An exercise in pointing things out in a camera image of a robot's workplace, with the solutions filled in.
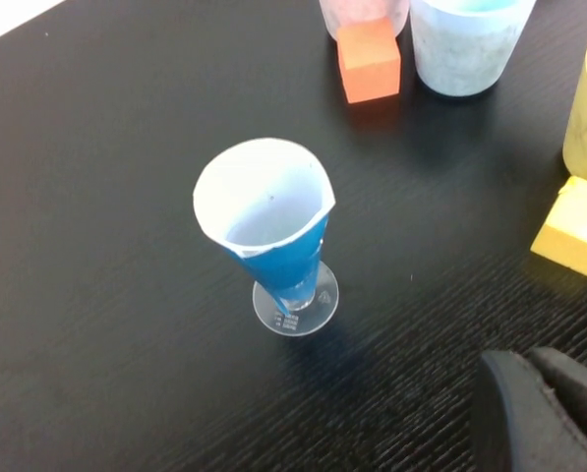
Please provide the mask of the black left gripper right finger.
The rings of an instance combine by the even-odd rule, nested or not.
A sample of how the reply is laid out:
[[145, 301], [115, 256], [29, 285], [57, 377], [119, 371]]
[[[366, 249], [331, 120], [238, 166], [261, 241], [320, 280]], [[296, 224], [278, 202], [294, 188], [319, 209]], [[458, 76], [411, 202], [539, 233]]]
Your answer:
[[587, 367], [552, 347], [532, 349], [529, 359], [587, 438]]

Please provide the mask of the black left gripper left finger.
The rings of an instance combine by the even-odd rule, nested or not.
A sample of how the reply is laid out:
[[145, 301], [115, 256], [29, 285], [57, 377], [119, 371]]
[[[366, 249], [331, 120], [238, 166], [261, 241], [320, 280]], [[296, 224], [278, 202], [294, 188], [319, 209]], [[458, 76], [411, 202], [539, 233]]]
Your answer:
[[490, 350], [481, 355], [471, 439], [479, 471], [587, 471], [587, 438], [529, 354]]

